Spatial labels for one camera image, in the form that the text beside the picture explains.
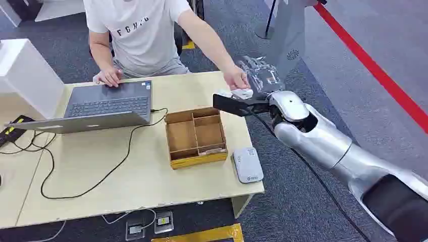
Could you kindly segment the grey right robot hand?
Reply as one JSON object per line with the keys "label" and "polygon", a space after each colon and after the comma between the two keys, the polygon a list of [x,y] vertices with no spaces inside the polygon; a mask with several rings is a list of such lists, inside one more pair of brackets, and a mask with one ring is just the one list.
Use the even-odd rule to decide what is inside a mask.
{"label": "grey right robot hand", "polygon": [[213,94],[213,107],[237,116],[268,113],[271,95],[286,90],[285,83],[279,78],[277,68],[268,64],[264,56],[245,55],[238,64],[246,72],[250,87]]}

